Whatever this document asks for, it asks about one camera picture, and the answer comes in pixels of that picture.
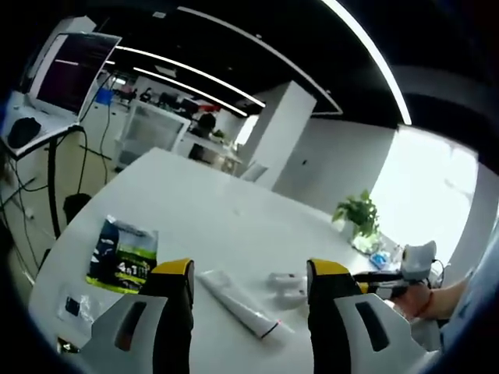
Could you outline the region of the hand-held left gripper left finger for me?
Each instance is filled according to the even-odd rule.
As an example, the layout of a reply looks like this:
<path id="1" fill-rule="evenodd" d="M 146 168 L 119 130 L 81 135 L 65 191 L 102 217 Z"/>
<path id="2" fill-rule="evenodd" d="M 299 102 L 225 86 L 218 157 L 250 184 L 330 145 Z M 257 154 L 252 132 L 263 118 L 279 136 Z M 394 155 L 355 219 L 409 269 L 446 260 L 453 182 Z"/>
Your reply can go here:
<path id="1" fill-rule="evenodd" d="M 138 294 L 99 316 L 80 351 L 85 373 L 188 373 L 193 330 L 194 261 L 164 262 Z"/>

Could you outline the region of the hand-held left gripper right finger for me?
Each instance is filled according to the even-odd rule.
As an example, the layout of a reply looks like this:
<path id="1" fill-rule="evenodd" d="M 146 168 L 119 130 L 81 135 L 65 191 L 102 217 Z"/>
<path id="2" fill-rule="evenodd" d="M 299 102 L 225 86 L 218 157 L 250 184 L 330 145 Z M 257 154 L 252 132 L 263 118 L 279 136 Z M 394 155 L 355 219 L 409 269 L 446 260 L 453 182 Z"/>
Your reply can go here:
<path id="1" fill-rule="evenodd" d="M 307 286 L 315 373 L 421 373 L 435 360 L 409 321 L 340 263 L 309 259 Z"/>

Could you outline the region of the person's right hand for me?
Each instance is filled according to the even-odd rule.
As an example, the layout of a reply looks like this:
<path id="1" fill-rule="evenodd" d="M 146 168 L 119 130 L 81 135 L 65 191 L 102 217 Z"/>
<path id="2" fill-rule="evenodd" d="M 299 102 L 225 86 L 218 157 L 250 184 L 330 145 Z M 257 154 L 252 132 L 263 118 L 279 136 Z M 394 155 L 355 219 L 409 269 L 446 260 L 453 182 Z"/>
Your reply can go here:
<path id="1" fill-rule="evenodd" d="M 424 284 L 410 285 L 403 295 L 392 297 L 399 312 L 407 319 L 423 317 L 430 307 L 433 292 Z"/>

